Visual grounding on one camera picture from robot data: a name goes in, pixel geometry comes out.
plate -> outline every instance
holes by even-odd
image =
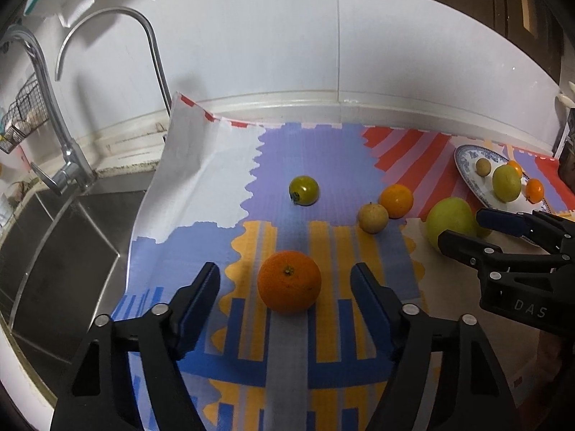
[[[475,162],[480,158],[486,158],[491,162],[491,173],[486,177],[481,177],[475,171]],[[551,214],[551,208],[544,199],[537,204],[531,204],[525,198],[525,185],[529,177],[524,173],[521,177],[521,194],[512,202],[501,202],[493,191],[493,184],[491,182],[493,171],[501,166],[507,164],[509,159],[503,157],[497,152],[490,149],[483,148],[472,144],[459,146],[455,150],[455,165],[461,174],[465,183],[473,191],[473,194],[481,201],[485,207],[490,209],[499,209],[511,213],[525,212],[531,214],[534,210],[544,211]]]

orange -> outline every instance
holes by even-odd
[[[305,311],[321,290],[317,264],[299,251],[279,251],[262,264],[258,272],[258,291],[266,306],[282,314]]]
[[[519,165],[515,160],[510,160],[509,162],[507,162],[507,165],[511,165],[511,167],[515,168],[515,171],[519,175],[519,178],[523,177],[523,168],[521,168],[521,165]]]
[[[413,207],[413,193],[407,186],[392,184],[380,194],[379,204],[386,208],[390,218],[400,219]]]
[[[525,197],[531,204],[537,204],[544,196],[543,183],[537,178],[532,178],[527,182],[527,185],[525,185]]]

sink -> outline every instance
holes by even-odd
[[[0,313],[57,396],[96,315],[122,297],[132,227],[153,172],[34,194],[0,246]]]

metal rack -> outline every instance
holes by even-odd
[[[19,90],[16,100],[0,120],[0,150],[9,154],[47,120],[48,110],[36,75],[33,74]]]

screw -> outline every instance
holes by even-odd
[[[99,316],[96,316],[96,319],[94,319],[94,324],[100,328],[105,326],[108,321],[110,321],[110,317],[107,314],[100,314]]]
[[[403,308],[401,309],[404,313],[409,314],[410,316],[415,316],[417,313],[419,313],[419,308],[416,305],[412,305],[411,303],[403,305]]]
[[[464,314],[461,316],[461,320],[465,322],[468,326],[474,326],[477,324],[477,319],[472,314]]]
[[[158,303],[157,305],[153,305],[152,314],[155,314],[156,316],[160,316],[160,315],[164,314],[165,312],[168,312],[168,309],[169,309],[169,307],[165,303]]]

